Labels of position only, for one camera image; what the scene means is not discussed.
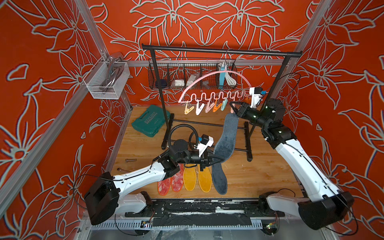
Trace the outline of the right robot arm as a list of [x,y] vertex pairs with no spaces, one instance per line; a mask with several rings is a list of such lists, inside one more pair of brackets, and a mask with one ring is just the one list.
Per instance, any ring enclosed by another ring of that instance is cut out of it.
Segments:
[[267,210],[300,217],[313,230],[345,218],[351,211],[354,197],[340,190],[321,172],[293,131],[283,124],[286,109],[281,100],[269,99],[260,110],[245,102],[230,102],[230,106],[239,118],[261,128],[265,140],[289,164],[307,193],[306,198],[296,198],[268,192]]

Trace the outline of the red patterned insole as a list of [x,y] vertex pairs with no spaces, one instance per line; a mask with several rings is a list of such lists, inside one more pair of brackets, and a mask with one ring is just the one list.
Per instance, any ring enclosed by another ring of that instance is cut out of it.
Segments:
[[160,196],[166,196],[171,188],[171,179],[165,179],[158,182],[158,194]]

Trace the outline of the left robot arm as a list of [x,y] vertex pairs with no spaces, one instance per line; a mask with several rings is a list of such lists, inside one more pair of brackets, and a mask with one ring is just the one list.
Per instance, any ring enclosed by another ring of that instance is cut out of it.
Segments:
[[105,172],[90,187],[85,195],[85,203],[93,226],[99,225],[115,214],[139,213],[152,203],[147,193],[133,194],[146,185],[170,179],[181,170],[181,165],[199,165],[200,170],[224,162],[209,148],[214,139],[208,135],[199,137],[197,130],[188,124],[173,127],[170,134],[179,128],[192,130],[197,143],[190,147],[186,140],[168,139],[169,148],[153,159],[142,169],[123,175],[112,176]]

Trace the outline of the dark grey insole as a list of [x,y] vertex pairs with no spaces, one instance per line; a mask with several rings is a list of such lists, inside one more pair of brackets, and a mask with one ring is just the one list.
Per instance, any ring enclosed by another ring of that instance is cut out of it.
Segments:
[[222,164],[212,165],[212,180],[216,191],[225,195],[228,191],[228,180],[223,171]]
[[227,161],[235,151],[239,117],[229,113],[225,117],[223,133],[214,148],[214,154]]

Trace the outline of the yellow insole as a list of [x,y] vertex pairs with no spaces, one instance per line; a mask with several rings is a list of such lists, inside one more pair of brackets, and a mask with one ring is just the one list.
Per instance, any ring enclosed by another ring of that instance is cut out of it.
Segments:
[[187,191],[193,191],[196,187],[196,167],[186,166],[183,174],[184,187]]
[[209,168],[205,168],[203,171],[198,172],[198,182],[200,189],[204,193],[208,193],[212,188],[212,175]]

